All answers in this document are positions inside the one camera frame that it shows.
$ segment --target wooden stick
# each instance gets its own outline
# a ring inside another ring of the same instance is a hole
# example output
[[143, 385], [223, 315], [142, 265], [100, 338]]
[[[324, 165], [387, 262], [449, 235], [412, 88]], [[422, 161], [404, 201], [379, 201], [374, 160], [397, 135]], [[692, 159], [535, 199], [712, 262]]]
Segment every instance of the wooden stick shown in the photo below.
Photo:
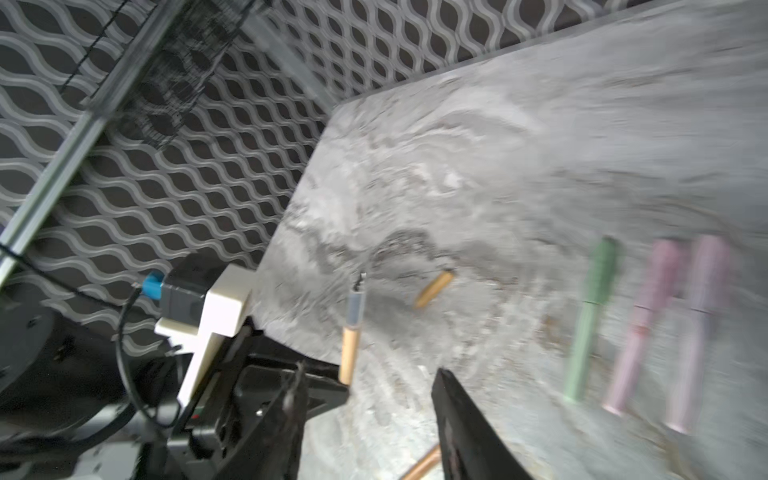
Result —
[[424, 475], [428, 474], [435, 465], [440, 463], [441, 458], [440, 444], [438, 443], [432, 447], [432, 450], [424, 455], [421, 460], [413, 465], [411, 469], [408, 470], [408, 473], [403, 475], [400, 480], [419, 480], [420, 478], [424, 478]]
[[419, 297], [416, 299], [415, 308], [423, 308], [427, 306], [430, 300], [435, 298], [440, 290], [444, 289], [446, 285], [453, 280], [453, 273], [443, 270], [437, 278], [435, 278], [427, 287], [422, 290]]
[[344, 327], [341, 344], [341, 366], [339, 367], [339, 381], [344, 385], [352, 384], [352, 374], [355, 372], [357, 361], [357, 346], [360, 343], [360, 330]]

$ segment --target metal rail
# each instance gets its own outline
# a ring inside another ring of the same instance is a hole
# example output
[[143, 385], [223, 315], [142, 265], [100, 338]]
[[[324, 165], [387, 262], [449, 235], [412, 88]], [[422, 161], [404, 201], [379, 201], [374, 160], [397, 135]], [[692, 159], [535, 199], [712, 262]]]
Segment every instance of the metal rail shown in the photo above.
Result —
[[[54, 159], [8, 222], [0, 235], [0, 243], [15, 253], [24, 253], [185, 3], [163, 0], [153, 9], [150, 18], [104, 80], [88, 103], [86, 112], [78, 119]], [[2, 287], [13, 272], [15, 261], [7, 256], [0, 258]]]

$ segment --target green marker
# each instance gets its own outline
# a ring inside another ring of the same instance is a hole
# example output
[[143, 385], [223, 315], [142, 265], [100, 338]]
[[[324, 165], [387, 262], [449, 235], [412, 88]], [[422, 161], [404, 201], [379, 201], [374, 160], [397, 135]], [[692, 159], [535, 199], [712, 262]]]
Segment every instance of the green marker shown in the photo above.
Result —
[[571, 361], [568, 364], [568, 376], [565, 378], [565, 399], [578, 402], [584, 395], [589, 370], [589, 356], [592, 353], [592, 339], [598, 327], [598, 318], [603, 305], [611, 296], [611, 284], [616, 273], [618, 242], [610, 237], [603, 237], [592, 253], [592, 264], [587, 278], [587, 295], [581, 306], [573, 346]]

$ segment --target black cable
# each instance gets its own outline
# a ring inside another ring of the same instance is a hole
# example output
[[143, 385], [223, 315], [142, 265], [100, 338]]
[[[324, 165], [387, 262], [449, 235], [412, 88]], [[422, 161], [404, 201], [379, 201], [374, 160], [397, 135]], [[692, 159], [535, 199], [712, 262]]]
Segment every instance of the black cable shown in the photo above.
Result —
[[75, 296], [79, 296], [81, 298], [85, 298], [87, 300], [90, 300], [91, 302], [96, 302], [96, 303], [98, 303], [101, 306], [106, 306], [107, 308], [111, 308], [111, 309], [117, 310], [118, 312], [122, 308], [121, 306], [115, 305], [114, 303], [108, 302], [107, 300], [102, 300], [100, 298], [96, 298], [95, 296], [88, 295], [85, 292], [81, 292], [80, 290], [74, 288], [73, 286], [70, 286], [70, 285], [62, 282], [61, 280], [59, 280], [55, 276], [51, 276], [49, 273], [46, 273], [46, 272], [40, 270], [39, 268], [37, 268], [36, 266], [32, 265], [32, 262], [27, 260], [27, 257], [24, 257], [23, 255], [19, 255], [18, 253], [14, 252], [13, 250], [8, 248], [6, 245], [3, 245], [2, 243], [0, 243], [0, 250], [2, 250], [2, 252], [5, 255], [8, 255], [13, 260], [16, 260], [21, 265], [25, 266], [27, 268], [27, 270], [31, 270], [32, 272], [37, 273], [39, 276], [45, 278], [47, 281], [53, 283], [54, 285], [57, 285], [57, 286], [63, 288], [64, 290], [67, 290], [69, 293], [72, 293]]
[[120, 372], [120, 380], [123, 381], [123, 387], [125, 388], [125, 392], [128, 394], [128, 399], [131, 401], [131, 404], [133, 404], [134, 408], [144, 417], [144, 419], [147, 420], [147, 422], [154, 425], [154, 427], [158, 430], [162, 431], [169, 429], [176, 424], [176, 421], [179, 419], [179, 415], [181, 414], [181, 404], [178, 404], [176, 415], [174, 415], [174, 419], [171, 421], [171, 423], [164, 424], [158, 422], [158, 420], [149, 413], [146, 404], [141, 399], [139, 392], [136, 390], [136, 384], [134, 383], [134, 379], [131, 376], [131, 373], [128, 371], [128, 365], [125, 361], [125, 351], [123, 350], [123, 330], [125, 329], [125, 323], [128, 320], [128, 312], [131, 310], [131, 307], [139, 295], [141, 295], [141, 287], [134, 288], [134, 291], [131, 292], [131, 296], [129, 296], [128, 300], [125, 301], [125, 304], [120, 311], [120, 319], [118, 320], [118, 337], [114, 342], [114, 352], [118, 359], [118, 371]]
[[[152, 425], [159, 429], [168, 429], [175, 425], [181, 414], [181, 404], [178, 404], [176, 415], [174, 415], [173, 421], [169, 425], [158, 422], [155, 418], [149, 415], [146, 406], [141, 401], [141, 397], [136, 390], [136, 384], [133, 378], [129, 375], [127, 365], [124, 358], [123, 351], [123, 338], [124, 328], [127, 322], [128, 312], [133, 307], [136, 299], [141, 295], [141, 287], [134, 288], [131, 292], [131, 296], [128, 297], [123, 306], [115, 305], [114, 303], [107, 302], [96, 298], [95, 296], [88, 295], [80, 290], [70, 286], [54, 276], [40, 270], [24, 256], [17, 254], [6, 245], [0, 243], [0, 251], [5, 255], [8, 255], [12, 259], [19, 262], [28, 270], [36, 273], [37, 275], [45, 278], [54, 285], [73, 293], [75, 296], [85, 298], [96, 302], [102, 306], [106, 306], [120, 312], [120, 318], [118, 320], [118, 337], [115, 342], [115, 352], [117, 354], [118, 371], [120, 372], [121, 381], [123, 387], [127, 393], [128, 400], [130, 401], [122, 411], [112, 419], [104, 428], [98, 430], [93, 435], [90, 435], [84, 439], [77, 440], [75, 442], [67, 442], [62, 439], [29, 439], [13, 442], [11, 448], [9, 445], [0, 444], [0, 463], [19, 463], [19, 462], [33, 462], [39, 460], [59, 460], [70, 459], [75, 456], [79, 456], [81, 453], [94, 448], [96, 445], [107, 440], [109, 437], [119, 432], [124, 426], [130, 422], [134, 417], [136, 411], [139, 411]], [[177, 376], [179, 376], [179, 385], [181, 384], [181, 378], [183, 377], [184, 366], [181, 363], [179, 356], [176, 356], [177, 362]]]

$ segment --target pink marker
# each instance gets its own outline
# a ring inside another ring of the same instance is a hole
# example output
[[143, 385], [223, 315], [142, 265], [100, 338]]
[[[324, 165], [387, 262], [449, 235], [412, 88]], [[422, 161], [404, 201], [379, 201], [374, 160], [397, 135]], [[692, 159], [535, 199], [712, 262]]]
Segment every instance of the pink marker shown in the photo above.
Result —
[[722, 238], [704, 235], [698, 240], [688, 288], [690, 315], [680, 329], [677, 381], [667, 400], [665, 421], [680, 433], [689, 433], [697, 417], [704, 351], [712, 330], [712, 315], [724, 301], [728, 257], [728, 244]]
[[667, 305], [672, 295], [679, 265], [680, 248], [677, 242], [656, 240], [645, 284], [632, 310], [627, 344], [616, 361], [611, 386], [603, 403], [603, 408], [611, 413], [621, 415], [634, 390], [650, 328], [659, 310]]

